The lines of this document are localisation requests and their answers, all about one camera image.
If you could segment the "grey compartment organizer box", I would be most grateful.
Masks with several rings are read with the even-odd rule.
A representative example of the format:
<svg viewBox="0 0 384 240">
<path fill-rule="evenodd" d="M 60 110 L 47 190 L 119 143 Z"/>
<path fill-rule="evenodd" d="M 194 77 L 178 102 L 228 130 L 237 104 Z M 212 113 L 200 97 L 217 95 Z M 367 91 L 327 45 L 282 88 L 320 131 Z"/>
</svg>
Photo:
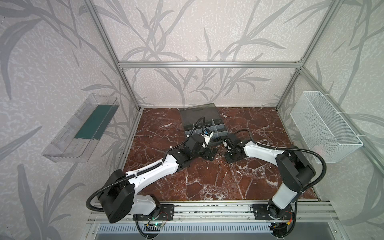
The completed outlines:
<svg viewBox="0 0 384 240">
<path fill-rule="evenodd" d="M 213 133 L 209 146 L 220 145 L 224 137 L 228 134 L 224 120 L 213 103 L 180 108 L 179 113 L 186 136 L 201 134 L 203 131 L 203 123 L 205 123 L 204 129 L 209 129 Z"/>
</svg>

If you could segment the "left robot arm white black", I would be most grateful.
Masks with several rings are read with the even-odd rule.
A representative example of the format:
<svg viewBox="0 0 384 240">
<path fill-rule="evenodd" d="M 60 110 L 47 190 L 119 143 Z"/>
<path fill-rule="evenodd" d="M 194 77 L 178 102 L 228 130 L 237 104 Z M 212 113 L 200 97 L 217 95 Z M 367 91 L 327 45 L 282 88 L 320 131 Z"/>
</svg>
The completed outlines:
<svg viewBox="0 0 384 240">
<path fill-rule="evenodd" d="M 202 134 L 193 134 L 183 143 L 170 148 L 162 159 L 152 164 L 126 173 L 114 171 L 105 185 L 88 197 L 86 207 L 105 213 L 111 224 L 127 215 L 159 214 L 159 201 L 151 195 L 140 195 L 140 191 L 163 177 L 189 167 L 197 158 L 212 161 L 217 153 L 216 149 L 208 147 L 213 135 L 212 131 L 205 129 Z"/>
</svg>

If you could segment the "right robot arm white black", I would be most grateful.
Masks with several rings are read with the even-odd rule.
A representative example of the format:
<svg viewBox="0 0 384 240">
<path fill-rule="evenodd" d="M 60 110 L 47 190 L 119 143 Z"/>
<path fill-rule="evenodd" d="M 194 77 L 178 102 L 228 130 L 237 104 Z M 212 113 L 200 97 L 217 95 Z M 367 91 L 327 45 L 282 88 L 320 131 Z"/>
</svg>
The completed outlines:
<svg viewBox="0 0 384 240">
<path fill-rule="evenodd" d="M 228 134 L 223 144 L 227 149 L 225 158 L 234 163 L 245 158 L 257 158 L 277 166 L 283 183 L 268 203 L 268 214 L 272 219 L 279 219 L 288 210 L 288 206 L 309 188 L 319 183 L 325 176 L 327 164 L 318 153 L 299 149 L 273 147 L 256 142 L 253 139 L 242 141 L 235 134 Z M 305 153 L 313 155 L 322 164 L 322 172 L 313 180 L 316 171 Z"/>
</svg>

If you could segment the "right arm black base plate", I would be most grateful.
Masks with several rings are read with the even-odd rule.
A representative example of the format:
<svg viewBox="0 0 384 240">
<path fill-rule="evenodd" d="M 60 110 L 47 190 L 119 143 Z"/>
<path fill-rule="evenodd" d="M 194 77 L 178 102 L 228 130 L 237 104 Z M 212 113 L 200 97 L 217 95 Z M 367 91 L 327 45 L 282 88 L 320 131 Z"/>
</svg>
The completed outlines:
<svg viewBox="0 0 384 240">
<path fill-rule="evenodd" d="M 277 220 L 286 221 L 293 219 L 294 211 L 291 205 L 281 210 L 275 205 L 253 204 L 250 211 L 254 214 L 256 220 Z"/>
</svg>

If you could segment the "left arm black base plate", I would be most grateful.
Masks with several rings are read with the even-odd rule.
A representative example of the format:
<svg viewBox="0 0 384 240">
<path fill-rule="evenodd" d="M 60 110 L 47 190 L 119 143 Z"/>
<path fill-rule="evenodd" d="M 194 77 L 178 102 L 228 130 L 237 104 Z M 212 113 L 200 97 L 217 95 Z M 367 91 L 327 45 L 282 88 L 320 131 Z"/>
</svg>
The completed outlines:
<svg viewBox="0 0 384 240">
<path fill-rule="evenodd" d="M 137 221 L 171 221 L 174 218 L 175 205 L 165 204 L 155 207 L 149 215 L 136 214 L 133 220 Z"/>
</svg>

